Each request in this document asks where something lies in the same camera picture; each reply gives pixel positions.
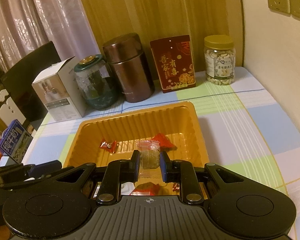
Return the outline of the clear brown candy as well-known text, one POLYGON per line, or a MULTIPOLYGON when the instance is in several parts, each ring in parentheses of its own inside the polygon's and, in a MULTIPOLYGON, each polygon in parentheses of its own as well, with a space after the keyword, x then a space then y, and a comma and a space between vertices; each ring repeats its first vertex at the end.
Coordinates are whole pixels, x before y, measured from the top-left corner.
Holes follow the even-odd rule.
POLYGON ((154 178, 159 174, 160 167, 160 145, 156 140, 141 140, 137 143, 140 152, 141 178, 154 178))

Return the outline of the small red candy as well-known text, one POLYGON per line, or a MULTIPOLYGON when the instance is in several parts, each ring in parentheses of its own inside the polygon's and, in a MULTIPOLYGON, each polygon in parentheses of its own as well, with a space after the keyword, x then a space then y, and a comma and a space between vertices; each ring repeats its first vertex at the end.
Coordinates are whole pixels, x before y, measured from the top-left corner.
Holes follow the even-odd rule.
POLYGON ((172 191, 173 192, 179 192, 180 191, 180 184, 179 183, 173 183, 172 191))

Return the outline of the red foil candy wrapper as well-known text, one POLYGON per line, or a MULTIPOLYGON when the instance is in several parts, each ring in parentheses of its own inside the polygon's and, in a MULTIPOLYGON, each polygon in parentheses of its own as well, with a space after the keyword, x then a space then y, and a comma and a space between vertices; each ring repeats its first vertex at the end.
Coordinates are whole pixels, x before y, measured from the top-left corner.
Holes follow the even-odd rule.
POLYGON ((117 141, 106 141, 102 139, 99 148, 113 154, 117 152, 118 146, 119 143, 117 141))

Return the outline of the white product box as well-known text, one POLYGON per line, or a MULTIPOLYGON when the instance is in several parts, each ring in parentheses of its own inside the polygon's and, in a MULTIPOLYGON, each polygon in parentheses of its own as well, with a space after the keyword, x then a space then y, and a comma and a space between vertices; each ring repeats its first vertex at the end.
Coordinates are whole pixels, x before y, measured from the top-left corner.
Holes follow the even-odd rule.
POLYGON ((87 110, 76 82, 75 56, 42 70, 32 83, 34 91, 56 122, 82 118, 87 110))

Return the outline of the green glass jar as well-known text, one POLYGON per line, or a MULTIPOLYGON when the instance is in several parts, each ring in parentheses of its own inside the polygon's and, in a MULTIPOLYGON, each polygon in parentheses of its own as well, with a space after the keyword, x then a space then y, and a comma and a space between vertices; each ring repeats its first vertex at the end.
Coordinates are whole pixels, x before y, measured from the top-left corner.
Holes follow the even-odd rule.
POLYGON ((119 92, 103 55, 88 56, 74 67, 79 90, 87 104, 94 109, 105 109, 117 102, 119 92))

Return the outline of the checkered tablecloth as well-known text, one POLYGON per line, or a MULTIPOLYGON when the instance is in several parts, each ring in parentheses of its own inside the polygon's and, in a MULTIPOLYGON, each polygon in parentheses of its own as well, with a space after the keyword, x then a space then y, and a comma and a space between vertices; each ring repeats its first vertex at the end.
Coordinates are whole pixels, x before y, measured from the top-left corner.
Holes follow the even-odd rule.
POLYGON ((287 194, 296 205, 290 231, 300 239, 300 133, 271 94, 245 69, 237 67, 235 81, 214 85, 204 72, 196 86, 163 93, 157 86, 147 100, 119 100, 105 111, 88 110, 85 119, 190 101, 193 103, 212 162, 287 194))

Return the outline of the clear nut jar gold lid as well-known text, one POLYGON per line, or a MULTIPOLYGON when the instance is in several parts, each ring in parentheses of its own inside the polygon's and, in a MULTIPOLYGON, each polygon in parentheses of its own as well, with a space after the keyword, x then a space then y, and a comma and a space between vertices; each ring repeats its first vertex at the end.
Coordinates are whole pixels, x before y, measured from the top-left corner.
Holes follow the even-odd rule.
POLYGON ((215 85, 230 85, 235 79, 236 51, 228 35, 204 38, 206 78, 215 85))

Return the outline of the brown metal canister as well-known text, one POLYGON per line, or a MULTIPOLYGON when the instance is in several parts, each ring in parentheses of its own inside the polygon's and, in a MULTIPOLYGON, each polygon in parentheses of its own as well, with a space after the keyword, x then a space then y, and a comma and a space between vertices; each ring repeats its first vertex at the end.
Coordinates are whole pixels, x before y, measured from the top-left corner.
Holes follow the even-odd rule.
POLYGON ((151 71, 137 33, 105 42, 103 52, 127 102, 140 102, 154 93, 151 71))

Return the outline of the red candy packet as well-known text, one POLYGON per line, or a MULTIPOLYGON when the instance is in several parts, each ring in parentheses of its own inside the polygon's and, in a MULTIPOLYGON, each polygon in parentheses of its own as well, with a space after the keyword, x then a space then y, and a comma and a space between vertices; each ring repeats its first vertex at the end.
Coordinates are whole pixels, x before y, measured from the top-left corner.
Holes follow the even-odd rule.
POLYGON ((158 196, 160 194, 161 187, 159 184, 147 182, 138 185, 131 193, 131 196, 158 196))

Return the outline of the red square snack packet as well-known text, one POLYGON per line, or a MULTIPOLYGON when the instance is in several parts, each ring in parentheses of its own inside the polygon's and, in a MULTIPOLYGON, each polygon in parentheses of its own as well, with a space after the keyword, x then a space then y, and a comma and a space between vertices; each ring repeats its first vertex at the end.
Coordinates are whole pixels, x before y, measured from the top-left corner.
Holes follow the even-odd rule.
POLYGON ((162 133, 158 133, 156 134, 153 138, 153 141, 156 141, 161 150, 175 150, 177 147, 170 142, 170 140, 168 139, 168 137, 166 137, 166 135, 162 134, 162 133))

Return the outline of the black monitor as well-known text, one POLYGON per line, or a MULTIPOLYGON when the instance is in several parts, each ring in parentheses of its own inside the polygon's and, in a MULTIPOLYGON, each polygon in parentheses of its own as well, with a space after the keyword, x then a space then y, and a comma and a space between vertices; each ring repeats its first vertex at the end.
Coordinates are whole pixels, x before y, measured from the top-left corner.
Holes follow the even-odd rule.
POLYGON ((32 83, 42 70, 60 61, 55 45, 50 41, 27 54, 0 78, 21 113, 30 122, 42 119, 47 114, 32 83))

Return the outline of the red gift box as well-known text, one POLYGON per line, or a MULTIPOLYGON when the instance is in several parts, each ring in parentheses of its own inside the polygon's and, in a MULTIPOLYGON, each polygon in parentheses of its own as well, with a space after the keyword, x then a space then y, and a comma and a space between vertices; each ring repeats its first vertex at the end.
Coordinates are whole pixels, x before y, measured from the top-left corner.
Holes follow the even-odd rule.
POLYGON ((150 48, 163 93, 196 86, 189 35, 154 40, 150 48))

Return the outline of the blue milk carton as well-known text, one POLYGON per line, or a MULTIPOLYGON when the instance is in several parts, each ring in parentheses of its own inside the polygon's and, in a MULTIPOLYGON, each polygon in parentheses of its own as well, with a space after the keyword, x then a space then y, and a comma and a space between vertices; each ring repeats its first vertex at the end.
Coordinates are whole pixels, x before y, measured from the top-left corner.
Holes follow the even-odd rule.
POLYGON ((0 153, 16 163, 21 163, 33 137, 17 120, 13 120, 4 130, 0 139, 0 153))

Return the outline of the pink curtain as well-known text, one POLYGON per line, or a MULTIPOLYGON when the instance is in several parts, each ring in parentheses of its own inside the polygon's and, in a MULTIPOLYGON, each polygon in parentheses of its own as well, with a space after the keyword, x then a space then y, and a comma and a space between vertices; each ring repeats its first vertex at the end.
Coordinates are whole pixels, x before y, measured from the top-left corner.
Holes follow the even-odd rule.
POLYGON ((0 0, 0 68, 53 42, 59 57, 100 53, 81 0, 0 0))

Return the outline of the orange plastic tray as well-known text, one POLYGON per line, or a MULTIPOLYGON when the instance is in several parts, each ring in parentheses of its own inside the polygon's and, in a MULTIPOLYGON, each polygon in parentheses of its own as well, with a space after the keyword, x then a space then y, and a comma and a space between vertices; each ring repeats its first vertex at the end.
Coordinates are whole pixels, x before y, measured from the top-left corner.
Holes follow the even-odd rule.
MULTIPOLYGON (((70 147, 65 164, 72 167, 66 176, 67 181, 77 182, 79 192, 96 200, 102 175, 96 172, 97 167, 107 167, 111 161, 130 159, 137 143, 151 140, 156 134, 168 137, 177 148, 165 151, 171 160, 189 161, 194 167, 198 182, 198 174, 204 173, 204 165, 209 161, 204 138, 194 106, 190 102, 175 103, 166 106, 138 110, 88 120, 80 124, 70 147), (109 153, 99 148, 101 140, 117 141, 116 153, 109 153)), ((177 195, 173 192, 173 183, 162 180, 161 169, 154 178, 141 178, 134 183, 134 189, 147 182, 159 184, 159 196, 177 195)))

